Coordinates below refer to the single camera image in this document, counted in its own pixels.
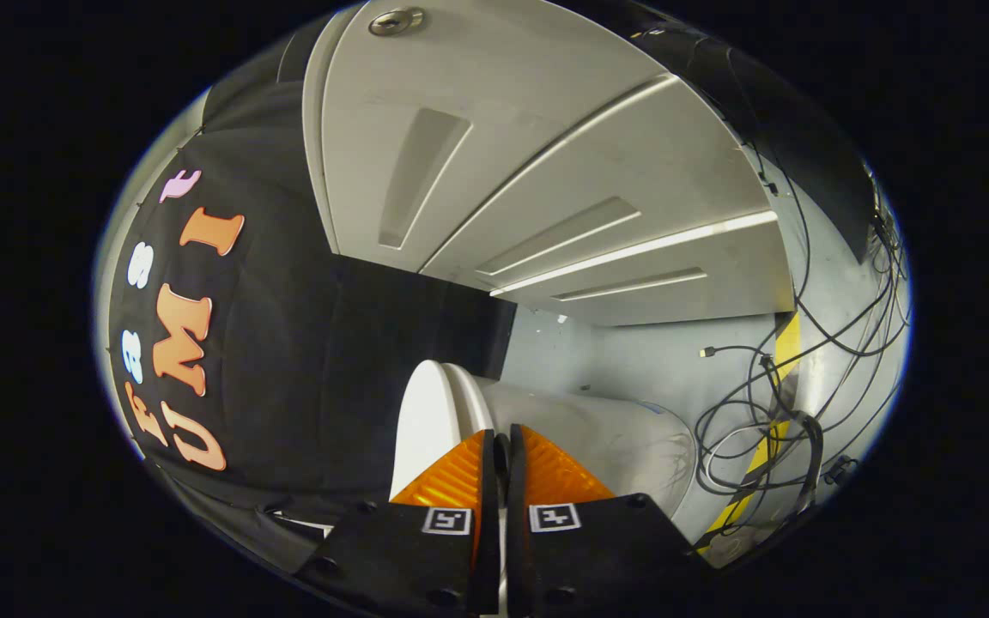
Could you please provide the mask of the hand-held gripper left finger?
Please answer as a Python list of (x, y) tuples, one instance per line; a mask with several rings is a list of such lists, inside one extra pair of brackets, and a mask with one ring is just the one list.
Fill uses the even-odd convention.
[(373, 617), (482, 617), (500, 603), (495, 434), (463, 439), (386, 502), (349, 509), (297, 578)]

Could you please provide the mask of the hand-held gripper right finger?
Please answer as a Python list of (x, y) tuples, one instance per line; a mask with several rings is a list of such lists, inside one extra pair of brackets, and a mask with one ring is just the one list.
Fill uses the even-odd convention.
[(649, 617), (699, 586), (699, 556), (644, 493), (616, 495), (553, 441), (510, 434), (511, 617)]

